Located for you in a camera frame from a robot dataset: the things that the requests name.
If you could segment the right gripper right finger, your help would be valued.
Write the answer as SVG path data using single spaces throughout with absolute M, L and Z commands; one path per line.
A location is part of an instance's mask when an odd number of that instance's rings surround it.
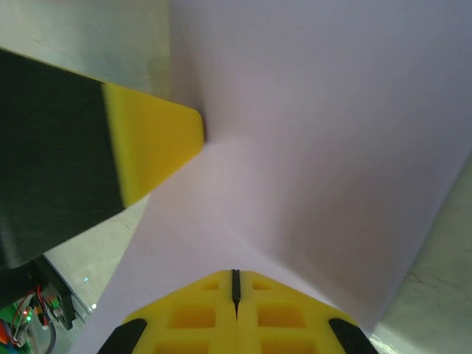
M 379 354 L 345 312 L 253 271 L 235 272 L 237 354 Z

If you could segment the purple paper sheet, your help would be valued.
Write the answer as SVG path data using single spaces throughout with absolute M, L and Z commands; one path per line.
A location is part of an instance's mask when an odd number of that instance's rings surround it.
M 248 269 L 372 331 L 472 151 L 472 0 L 170 0 L 205 148 L 151 194 L 71 354 Z

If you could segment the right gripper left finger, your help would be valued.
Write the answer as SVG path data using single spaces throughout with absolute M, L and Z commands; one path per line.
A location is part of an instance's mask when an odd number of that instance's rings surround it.
M 236 270 L 217 271 L 134 311 L 97 354 L 235 354 Z

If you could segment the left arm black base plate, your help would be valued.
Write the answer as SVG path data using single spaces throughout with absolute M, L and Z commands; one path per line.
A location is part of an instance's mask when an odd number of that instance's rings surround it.
M 76 319 L 72 303 L 72 291 L 59 272 L 43 255 L 31 262 L 29 278 L 33 281 L 35 294 L 50 319 L 57 319 L 66 330 L 71 330 Z

